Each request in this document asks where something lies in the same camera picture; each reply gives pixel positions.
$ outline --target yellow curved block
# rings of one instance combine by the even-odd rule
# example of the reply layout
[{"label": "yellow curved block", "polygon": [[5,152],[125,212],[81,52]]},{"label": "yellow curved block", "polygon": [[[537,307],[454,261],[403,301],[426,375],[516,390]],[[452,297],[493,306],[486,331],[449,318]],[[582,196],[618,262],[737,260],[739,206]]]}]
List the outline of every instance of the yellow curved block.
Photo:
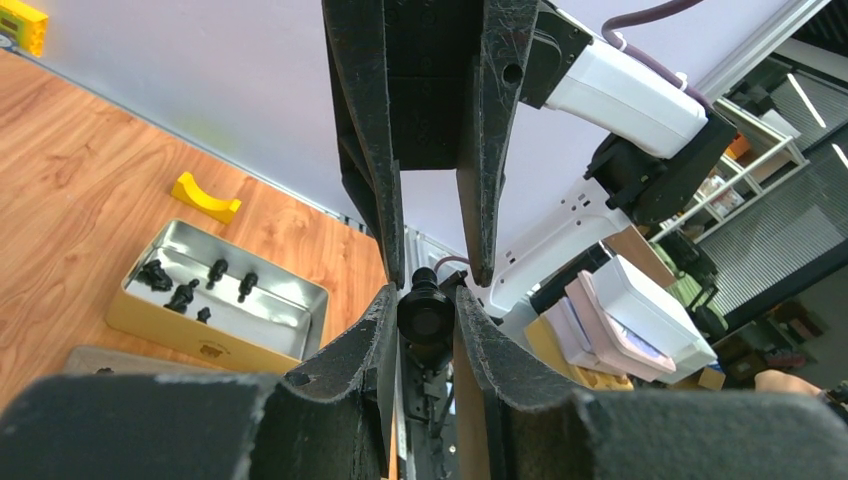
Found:
[{"label": "yellow curved block", "polygon": [[197,186],[194,176],[189,172],[180,175],[180,178],[174,183],[171,196],[224,224],[232,222],[233,217],[241,207],[241,200],[237,198],[221,200],[209,196],[208,193]]}]

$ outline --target yellow plastic object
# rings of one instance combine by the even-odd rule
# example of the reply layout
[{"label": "yellow plastic object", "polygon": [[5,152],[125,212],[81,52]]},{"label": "yellow plastic object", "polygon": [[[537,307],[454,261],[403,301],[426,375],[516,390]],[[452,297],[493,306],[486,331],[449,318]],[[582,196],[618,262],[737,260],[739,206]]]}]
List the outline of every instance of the yellow plastic object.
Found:
[{"label": "yellow plastic object", "polygon": [[194,181],[194,176],[190,172],[180,175],[180,178],[174,183],[171,196],[223,224],[232,222],[233,217],[236,215],[239,207],[241,207],[241,200],[237,198],[221,200],[209,196],[208,193],[197,186],[197,182]]},{"label": "yellow plastic object", "polygon": [[47,15],[19,0],[0,0],[0,34],[21,50],[40,57],[47,34]]}]

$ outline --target cable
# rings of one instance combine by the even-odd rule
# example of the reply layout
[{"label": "cable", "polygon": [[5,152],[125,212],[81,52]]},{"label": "cable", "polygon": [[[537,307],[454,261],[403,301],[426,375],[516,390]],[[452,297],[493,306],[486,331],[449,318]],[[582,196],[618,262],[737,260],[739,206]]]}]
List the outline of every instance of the cable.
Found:
[{"label": "cable", "polygon": [[460,257],[460,256],[457,256],[457,255],[448,255],[447,257],[440,258],[439,261],[436,262],[435,265],[433,265],[433,271],[436,272],[436,273],[439,273],[439,268],[441,268],[442,265],[444,265],[448,262],[460,262],[460,263],[464,263],[466,265],[471,265],[471,261],[468,260],[465,257]]},{"label": "cable", "polygon": [[633,27],[636,25],[643,25],[645,23],[651,23],[657,20],[662,20],[663,18],[676,15],[684,10],[692,8],[695,5],[701,3],[702,1],[704,0],[670,0],[661,5],[657,5],[656,7],[651,7],[638,12],[619,15],[604,22],[604,25],[601,27],[601,34],[610,45],[623,51],[625,54],[633,57],[639,62],[642,62],[646,67],[656,72],[657,75],[661,76],[667,82],[674,85],[676,88],[682,89],[683,92],[686,93],[686,95],[689,95],[690,97],[695,99],[695,101],[700,103],[705,109],[712,110],[712,102],[710,102],[707,97],[705,97],[695,87],[686,84],[686,82],[683,79],[679,78],[677,75],[675,75],[674,72],[666,68],[660,62],[656,61],[647,53],[643,52],[642,50],[636,48],[633,45],[628,44],[626,41],[624,41],[624,39],[616,35],[615,32],[616,30],[622,28]]}]

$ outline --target metal tray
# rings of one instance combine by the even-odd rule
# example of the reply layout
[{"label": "metal tray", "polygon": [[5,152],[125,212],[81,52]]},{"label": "metal tray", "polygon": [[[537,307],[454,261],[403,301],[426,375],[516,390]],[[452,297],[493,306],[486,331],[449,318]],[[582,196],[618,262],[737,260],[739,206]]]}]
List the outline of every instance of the metal tray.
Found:
[{"label": "metal tray", "polygon": [[[171,221],[141,258],[124,282],[128,294],[164,306],[177,285],[196,278],[189,318],[209,307],[207,325],[229,335],[299,360],[318,351],[329,298],[324,288],[180,220]],[[208,290],[209,268],[221,258],[229,264],[227,273]],[[174,281],[170,292],[152,291],[137,280],[141,267],[155,259]],[[239,284],[249,272],[259,281],[238,303]]]}]

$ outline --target wooden table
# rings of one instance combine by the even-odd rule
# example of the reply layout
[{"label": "wooden table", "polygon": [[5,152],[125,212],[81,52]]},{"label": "wooden table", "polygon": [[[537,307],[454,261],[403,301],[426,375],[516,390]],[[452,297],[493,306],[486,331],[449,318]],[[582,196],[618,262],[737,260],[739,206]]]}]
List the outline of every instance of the wooden table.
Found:
[{"label": "wooden table", "polygon": [[[170,196],[184,171],[242,200],[233,223]],[[325,343],[386,283],[372,239],[0,51],[0,409],[79,344],[209,366],[104,323],[121,276],[172,218],[327,288]]]}]

